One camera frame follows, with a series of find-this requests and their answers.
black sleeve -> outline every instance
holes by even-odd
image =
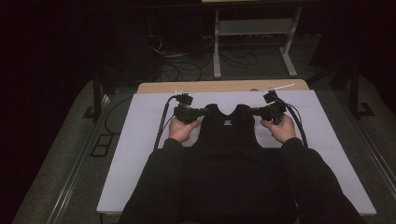
[[[315,150],[305,149],[300,139],[292,138],[282,146],[280,153],[297,202],[300,223],[366,223]]]
[[[163,148],[148,157],[134,193],[125,205],[119,223],[176,223],[181,159],[185,148],[167,139]]]

gray carpet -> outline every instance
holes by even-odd
[[[223,57],[221,60],[222,80],[289,78],[279,52],[277,49],[274,50],[274,46],[278,45],[276,41],[272,39],[267,45],[256,46],[254,48],[256,59],[249,54],[248,59],[234,57],[233,60],[238,63],[233,63],[230,60],[225,61]],[[307,79],[321,71],[320,68],[309,65],[317,43],[317,37],[297,38],[293,42],[290,57],[299,74],[298,78]],[[252,47],[248,45],[242,48],[233,47],[233,42],[230,41],[222,45],[221,52],[225,57],[233,57],[235,53],[241,55],[251,50]],[[193,59],[193,61],[189,59],[189,63],[196,64],[195,67],[183,63],[186,62],[185,60],[186,58],[167,59],[167,62],[181,68],[177,71],[175,67],[163,67],[162,76],[157,81],[174,80],[177,76],[178,80],[195,80],[199,76],[201,80],[213,80],[210,53],[200,59]],[[203,66],[201,75],[199,70],[194,69],[196,66]],[[365,217],[365,219],[368,223],[396,223],[396,201],[377,171],[360,131],[361,126],[367,130],[395,172],[396,138],[393,135],[396,133],[396,120],[380,100],[375,88],[364,78],[361,81],[360,99],[361,102],[369,104],[375,112],[375,117],[362,118],[361,121],[354,120],[347,110],[348,87],[344,91],[333,91],[329,85],[331,78],[332,76],[325,77],[314,83],[311,88],[316,91],[337,137],[377,210],[377,215]],[[86,108],[92,106],[92,84],[87,84],[70,109],[70,114],[14,223],[46,223],[48,220],[50,223],[64,224],[100,223],[99,214],[95,210],[119,136],[114,135],[105,157],[92,157],[90,153],[100,134],[109,133],[108,130],[112,133],[121,131],[133,94],[134,90],[123,89],[111,95],[109,101],[104,102],[101,119],[94,124],[91,119],[82,118]],[[97,148],[95,153],[100,154],[104,150],[104,148]],[[80,166],[76,166],[78,158],[81,160]],[[75,174],[74,178],[69,178],[70,174]],[[64,192],[65,183],[73,184],[68,186],[70,190],[67,194],[63,194],[67,197],[61,199],[64,209],[51,216],[59,196]],[[103,216],[103,222],[115,223],[117,217]]]

black vest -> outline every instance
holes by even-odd
[[[294,223],[296,205],[278,148],[263,148],[247,105],[230,115],[207,105],[196,143],[187,147],[179,221]]]

left hand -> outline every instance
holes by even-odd
[[[179,143],[185,142],[189,140],[191,131],[200,125],[200,120],[195,120],[189,124],[185,124],[177,118],[173,118],[169,125],[169,138],[173,138]]]

wooden edge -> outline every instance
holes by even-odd
[[[165,93],[176,91],[263,91],[275,87],[288,86],[279,91],[308,91],[309,87],[302,79],[271,80],[233,80],[198,82],[151,82],[142,83],[137,93]]]

